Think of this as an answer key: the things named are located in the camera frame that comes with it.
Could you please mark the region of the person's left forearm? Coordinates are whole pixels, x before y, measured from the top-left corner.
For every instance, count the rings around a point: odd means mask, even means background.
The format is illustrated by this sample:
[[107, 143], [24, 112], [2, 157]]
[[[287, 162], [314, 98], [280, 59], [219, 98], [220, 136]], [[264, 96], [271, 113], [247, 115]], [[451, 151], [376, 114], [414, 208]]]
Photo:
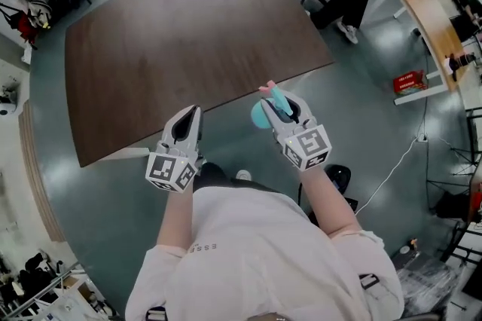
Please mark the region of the person's left forearm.
[[182, 193], [169, 192], [157, 245], [187, 250], [192, 244], [193, 184]]

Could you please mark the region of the dark wooden table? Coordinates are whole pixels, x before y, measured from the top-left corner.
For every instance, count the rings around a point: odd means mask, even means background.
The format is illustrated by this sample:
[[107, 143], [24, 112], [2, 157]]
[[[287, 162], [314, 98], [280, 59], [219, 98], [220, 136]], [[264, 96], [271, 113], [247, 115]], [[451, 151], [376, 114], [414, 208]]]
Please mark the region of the dark wooden table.
[[298, 0], [109, 0], [66, 31], [66, 96], [81, 167], [333, 63]]

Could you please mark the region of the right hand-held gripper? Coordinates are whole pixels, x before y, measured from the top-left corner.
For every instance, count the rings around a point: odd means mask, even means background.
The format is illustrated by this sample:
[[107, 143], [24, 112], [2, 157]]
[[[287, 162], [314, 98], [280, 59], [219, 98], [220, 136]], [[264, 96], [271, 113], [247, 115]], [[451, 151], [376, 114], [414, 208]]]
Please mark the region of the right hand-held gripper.
[[291, 107], [290, 123], [284, 122], [273, 104], [261, 100], [264, 111], [276, 141], [282, 147], [282, 154], [301, 172], [323, 164], [332, 146], [326, 130], [318, 124], [307, 102], [292, 92], [282, 90]]

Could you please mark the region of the person's white shirt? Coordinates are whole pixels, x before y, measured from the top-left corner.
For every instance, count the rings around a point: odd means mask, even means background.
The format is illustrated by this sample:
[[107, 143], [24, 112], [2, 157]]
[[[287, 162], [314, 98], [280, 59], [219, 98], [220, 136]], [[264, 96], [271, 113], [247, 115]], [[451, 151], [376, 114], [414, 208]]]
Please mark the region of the person's white shirt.
[[161, 307], [168, 321], [393, 321], [401, 284], [370, 231], [329, 237], [284, 194], [251, 188], [194, 193], [193, 243], [148, 250], [126, 321]]

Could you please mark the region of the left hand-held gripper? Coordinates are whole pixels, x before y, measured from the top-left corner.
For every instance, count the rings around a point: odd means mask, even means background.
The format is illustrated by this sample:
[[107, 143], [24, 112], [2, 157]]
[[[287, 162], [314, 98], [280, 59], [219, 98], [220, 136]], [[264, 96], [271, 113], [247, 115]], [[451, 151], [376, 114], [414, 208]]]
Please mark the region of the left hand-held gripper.
[[190, 105], [171, 117], [161, 140], [148, 156], [145, 179], [164, 191], [183, 193], [203, 162], [198, 143], [203, 135], [203, 110]]

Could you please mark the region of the person's right forearm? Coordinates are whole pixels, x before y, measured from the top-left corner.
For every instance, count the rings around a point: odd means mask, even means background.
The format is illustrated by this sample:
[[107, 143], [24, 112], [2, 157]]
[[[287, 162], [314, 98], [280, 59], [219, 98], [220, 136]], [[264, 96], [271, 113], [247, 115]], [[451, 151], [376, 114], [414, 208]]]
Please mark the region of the person's right forearm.
[[299, 176], [319, 228], [327, 236], [334, 238], [362, 229], [352, 208], [321, 167], [299, 172]]

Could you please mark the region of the turquoise and pink spray bottle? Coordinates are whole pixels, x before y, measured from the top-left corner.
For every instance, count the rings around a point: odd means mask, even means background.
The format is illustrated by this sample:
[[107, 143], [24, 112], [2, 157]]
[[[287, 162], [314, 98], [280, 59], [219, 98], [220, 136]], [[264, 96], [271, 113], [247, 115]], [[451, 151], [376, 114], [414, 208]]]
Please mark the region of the turquoise and pink spray bottle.
[[[264, 96], [267, 96], [267, 100], [273, 105], [276, 112], [281, 112], [289, 117], [292, 116], [293, 110], [287, 97], [274, 81], [268, 81], [266, 86], [260, 86], [258, 89]], [[269, 129], [272, 127], [261, 106], [261, 101], [253, 105], [251, 119], [257, 128]]]

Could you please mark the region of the red bag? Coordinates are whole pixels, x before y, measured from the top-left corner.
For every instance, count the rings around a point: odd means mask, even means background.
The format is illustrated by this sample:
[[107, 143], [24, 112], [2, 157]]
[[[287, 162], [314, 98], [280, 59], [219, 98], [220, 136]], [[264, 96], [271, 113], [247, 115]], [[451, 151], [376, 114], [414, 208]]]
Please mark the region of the red bag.
[[10, 16], [9, 21], [11, 27], [20, 33], [20, 37], [31, 45], [35, 44], [38, 35], [38, 29], [34, 27], [29, 18], [22, 11], [16, 12]]

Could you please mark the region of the black round device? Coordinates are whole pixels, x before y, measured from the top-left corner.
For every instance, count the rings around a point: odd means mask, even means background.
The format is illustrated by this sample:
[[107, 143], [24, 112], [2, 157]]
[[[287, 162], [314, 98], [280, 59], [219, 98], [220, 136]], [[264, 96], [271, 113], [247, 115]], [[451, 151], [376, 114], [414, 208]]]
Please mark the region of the black round device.
[[335, 188], [344, 195], [351, 179], [351, 170], [342, 165], [331, 164], [325, 168], [325, 172]]

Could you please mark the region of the light wooden desk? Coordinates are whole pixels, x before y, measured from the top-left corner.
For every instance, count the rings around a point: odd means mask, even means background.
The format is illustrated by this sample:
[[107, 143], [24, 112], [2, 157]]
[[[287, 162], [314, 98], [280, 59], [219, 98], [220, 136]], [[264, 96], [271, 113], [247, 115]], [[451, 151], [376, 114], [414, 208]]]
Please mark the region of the light wooden desk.
[[438, 0], [400, 0], [404, 9], [416, 21], [416, 26], [437, 65], [443, 84], [455, 91], [467, 70], [465, 66], [449, 72], [449, 58], [458, 59], [465, 53], [462, 42]]

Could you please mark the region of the person's black trousers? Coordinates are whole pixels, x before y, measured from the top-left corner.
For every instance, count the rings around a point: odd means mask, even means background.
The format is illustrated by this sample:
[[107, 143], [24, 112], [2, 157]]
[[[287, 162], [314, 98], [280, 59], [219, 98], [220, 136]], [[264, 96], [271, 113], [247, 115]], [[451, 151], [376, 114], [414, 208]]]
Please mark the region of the person's black trousers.
[[253, 188], [259, 191], [277, 193], [276, 190], [257, 182], [231, 178], [222, 168], [210, 162], [204, 163], [194, 177], [194, 191], [205, 187]]

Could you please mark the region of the red box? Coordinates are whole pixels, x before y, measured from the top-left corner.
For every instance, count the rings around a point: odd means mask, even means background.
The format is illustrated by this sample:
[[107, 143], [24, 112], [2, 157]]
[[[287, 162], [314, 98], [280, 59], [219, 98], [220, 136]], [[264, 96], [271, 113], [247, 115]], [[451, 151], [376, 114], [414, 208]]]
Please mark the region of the red box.
[[393, 80], [393, 90], [397, 96], [406, 96], [428, 88], [423, 70], [411, 71]]

